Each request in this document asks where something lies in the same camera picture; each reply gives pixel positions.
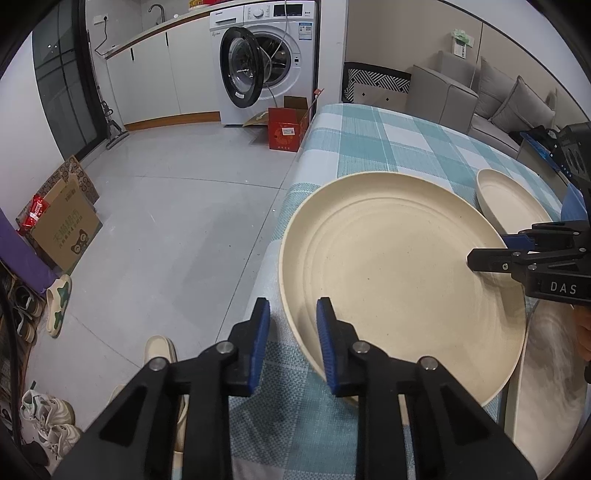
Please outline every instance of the blue and white plaid tablecloth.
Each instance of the blue and white plaid tablecloth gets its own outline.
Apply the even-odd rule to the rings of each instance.
[[[271,303],[272,326],[261,385],[248,399],[230,399],[235,478],[341,480],[355,477],[357,412],[332,397],[300,352],[281,304],[281,238],[302,201],[321,185],[360,171],[397,171],[436,183],[477,206],[476,173],[501,171],[537,198],[553,221],[560,202],[530,169],[478,140],[431,122],[365,105],[329,105],[316,115],[294,182],[255,282],[244,318],[257,297]],[[486,409],[498,417],[499,398]],[[405,432],[407,439],[410,433]],[[407,453],[409,478],[414,478]]]

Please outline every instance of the finger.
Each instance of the finger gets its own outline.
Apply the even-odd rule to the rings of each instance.
[[[574,322],[587,330],[591,330],[591,310],[587,307],[575,306],[573,310]]]
[[[577,353],[582,359],[587,360],[587,362],[591,362],[591,352],[580,343],[577,343]]]
[[[577,340],[587,350],[591,351],[591,331],[587,330],[585,327],[581,327],[580,325],[577,325],[576,328],[577,328]]]

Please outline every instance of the red snack bag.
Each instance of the red snack bag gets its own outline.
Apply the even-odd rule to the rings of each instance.
[[[33,200],[31,201],[27,218],[18,229],[18,233],[20,235],[25,235],[25,233],[27,233],[37,224],[39,217],[43,214],[43,212],[45,212],[45,210],[47,210],[48,207],[49,203],[47,203],[41,195],[35,194],[33,196]]]

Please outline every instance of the washing machine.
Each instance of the washing machine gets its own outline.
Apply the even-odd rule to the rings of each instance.
[[[316,3],[264,2],[210,15],[213,68],[224,125],[242,125],[284,95],[311,104]]]

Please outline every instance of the tile floor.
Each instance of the tile floor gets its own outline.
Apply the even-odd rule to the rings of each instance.
[[[85,429],[141,367],[151,335],[172,339],[179,359],[226,338],[294,157],[269,150],[264,129],[220,124],[133,132],[98,157],[86,171],[103,228],[72,275],[60,336],[39,328],[26,385],[69,401]]]

